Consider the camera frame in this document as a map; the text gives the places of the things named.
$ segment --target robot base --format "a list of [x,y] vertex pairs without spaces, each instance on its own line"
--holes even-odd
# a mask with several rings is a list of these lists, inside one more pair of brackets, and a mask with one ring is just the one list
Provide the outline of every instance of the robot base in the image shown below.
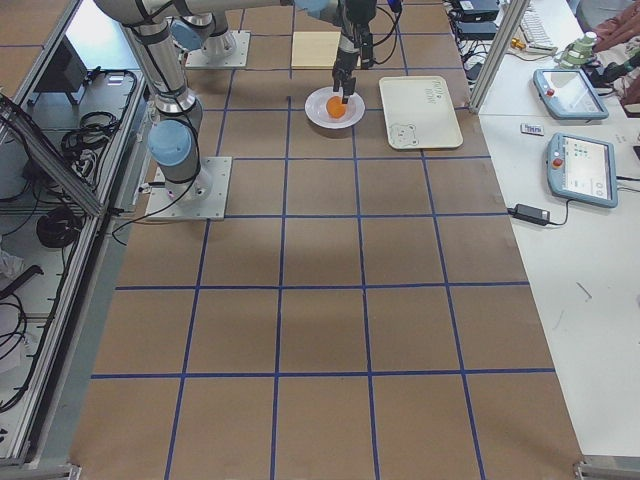
[[[212,180],[211,192],[202,200],[189,202],[177,202],[172,207],[160,212],[149,221],[171,220],[223,220],[227,207],[227,194],[229,193],[229,179],[231,177],[231,157],[204,157],[201,160],[202,168],[210,175]],[[155,182],[164,182],[164,175],[158,168]],[[169,205],[173,199],[169,198],[164,188],[155,188],[151,192],[147,215]]]
[[237,48],[228,57],[209,58],[202,50],[194,50],[187,57],[188,69],[192,70],[223,70],[231,68],[245,68],[247,66],[247,57],[249,56],[249,40],[251,33],[246,30],[239,32],[231,32],[235,37]]

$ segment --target white table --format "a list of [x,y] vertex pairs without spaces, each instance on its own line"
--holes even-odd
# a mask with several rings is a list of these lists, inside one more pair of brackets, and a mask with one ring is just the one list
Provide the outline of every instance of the white table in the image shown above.
[[[581,36],[565,2],[532,4],[557,46]],[[480,121],[507,206],[548,209],[560,222],[564,201],[550,194],[544,164],[552,135],[609,141],[618,174],[640,177],[632,149],[640,120],[626,118],[614,98],[597,124],[552,119],[531,83],[535,69],[552,65],[507,56]],[[545,136],[522,135],[521,122],[542,125]],[[572,203],[564,227],[512,225],[582,453],[640,457],[640,194],[619,194],[611,210]]]

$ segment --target orange object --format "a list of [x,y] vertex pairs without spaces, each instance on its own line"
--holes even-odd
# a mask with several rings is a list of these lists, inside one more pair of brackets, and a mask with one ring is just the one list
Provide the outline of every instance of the orange object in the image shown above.
[[343,117],[347,113],[347,106],[342,103],[342,98],[333,96],[327,100],[327,113],[332,118]]

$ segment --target orange ball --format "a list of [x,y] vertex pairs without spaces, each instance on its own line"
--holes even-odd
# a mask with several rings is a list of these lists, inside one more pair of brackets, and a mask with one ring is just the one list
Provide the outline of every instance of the orange ball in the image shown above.
[[347,113],[347,106],[342,103],[342,97],[333,96],[327,100],[327,113],[332,118],[343,117]]

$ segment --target keyboard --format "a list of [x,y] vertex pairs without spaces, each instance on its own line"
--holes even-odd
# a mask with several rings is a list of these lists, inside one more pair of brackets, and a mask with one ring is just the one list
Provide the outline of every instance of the keyboard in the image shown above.
[[549,35],[542,26],[542,21],[532,6],[524,12],[520,22],[522,39],[527,44],[525,51],[531,53],[554,54],[557,47],[553,44]]

